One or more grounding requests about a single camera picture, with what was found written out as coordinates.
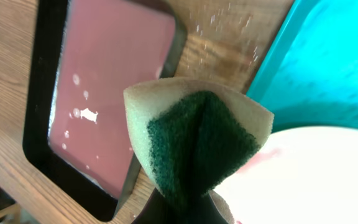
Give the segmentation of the green scouring sponge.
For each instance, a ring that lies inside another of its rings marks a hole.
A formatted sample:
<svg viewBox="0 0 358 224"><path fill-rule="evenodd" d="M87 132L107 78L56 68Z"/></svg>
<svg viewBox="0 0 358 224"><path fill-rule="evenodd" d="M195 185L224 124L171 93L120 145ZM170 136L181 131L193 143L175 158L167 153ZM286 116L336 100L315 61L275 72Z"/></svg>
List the green scouring sponge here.
<svg viewBox="0 0 358 224"><path fill-rule="evenodd" d="M138 83L124 90L124 104L132 149L178 213L235 173L272 132L272 112L204 80Z"/></svg>

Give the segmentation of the white plate with red stain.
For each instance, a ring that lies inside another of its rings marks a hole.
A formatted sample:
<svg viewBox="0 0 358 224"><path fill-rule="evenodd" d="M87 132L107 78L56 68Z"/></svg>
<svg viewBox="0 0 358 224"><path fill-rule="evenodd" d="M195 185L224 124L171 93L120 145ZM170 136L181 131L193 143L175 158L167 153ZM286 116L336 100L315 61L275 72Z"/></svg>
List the white plate with red stain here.
<svg viewBox="0 0 358 224"><path fill-rule="evenodd" d="M216 191L238 223L358 223L358 130L274 133Z"/></svg>

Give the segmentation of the black tray with red liner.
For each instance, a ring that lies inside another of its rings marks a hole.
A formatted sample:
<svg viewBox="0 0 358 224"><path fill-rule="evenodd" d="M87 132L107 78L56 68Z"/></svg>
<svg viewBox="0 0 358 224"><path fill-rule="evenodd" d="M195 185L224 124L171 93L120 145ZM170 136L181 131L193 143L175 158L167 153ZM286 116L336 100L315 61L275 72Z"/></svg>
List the black tray with red liner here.
<svg viewBox="0 0 358 224"><path fill-rule="evenodd" d="M140 169L123 92L172 77L186 37L166 1L39 2L23 152L99 221L114 218Z"/></svg>

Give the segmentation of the teal plastic tray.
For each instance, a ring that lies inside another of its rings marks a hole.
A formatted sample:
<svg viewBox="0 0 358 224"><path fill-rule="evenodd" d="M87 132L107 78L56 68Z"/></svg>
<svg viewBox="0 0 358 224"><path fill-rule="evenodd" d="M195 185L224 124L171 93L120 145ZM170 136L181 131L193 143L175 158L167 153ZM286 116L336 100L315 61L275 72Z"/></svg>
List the teal plastic tray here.
<svg viewBox="0 0 358 224"><path fill-rule="evenodd" d="M358 0L296 0L247 95L273 130L358 129Z"/></svg>

